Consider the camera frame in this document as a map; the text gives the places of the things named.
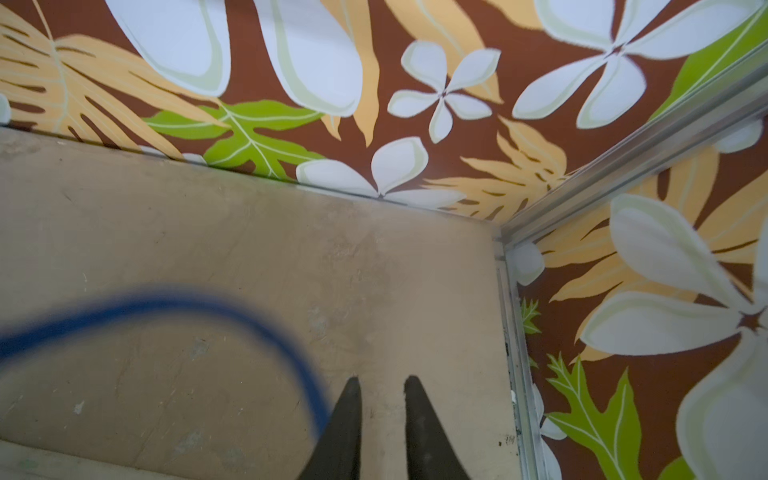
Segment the white Doraemon canvas bag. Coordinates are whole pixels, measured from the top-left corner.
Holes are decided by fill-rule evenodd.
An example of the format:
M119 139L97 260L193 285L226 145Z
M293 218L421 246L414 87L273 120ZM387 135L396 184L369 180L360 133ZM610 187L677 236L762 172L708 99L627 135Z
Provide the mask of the white Doraemon canvas bag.
M172 347L192 350L205 335L226 334L267 350L299 389L312 432L319 437L331 407L320 376L294 335L268 313L235 299L177 288L129 290L58 306L1 329L1 366L40 351L98 335L157 334Z

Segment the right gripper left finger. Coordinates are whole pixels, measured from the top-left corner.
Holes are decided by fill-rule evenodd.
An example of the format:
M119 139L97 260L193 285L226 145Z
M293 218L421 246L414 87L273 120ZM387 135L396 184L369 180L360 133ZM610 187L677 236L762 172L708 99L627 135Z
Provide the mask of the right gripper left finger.
M361 439L361 386L357 377L351 377L347 380L330 420L298 479L358 480Z

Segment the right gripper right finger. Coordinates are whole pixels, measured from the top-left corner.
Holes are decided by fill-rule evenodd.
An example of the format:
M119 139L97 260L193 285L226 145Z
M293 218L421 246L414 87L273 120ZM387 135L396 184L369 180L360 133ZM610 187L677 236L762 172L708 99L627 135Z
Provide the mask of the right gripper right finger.
M408 478L469 480L417 376L406 379L404 395Z

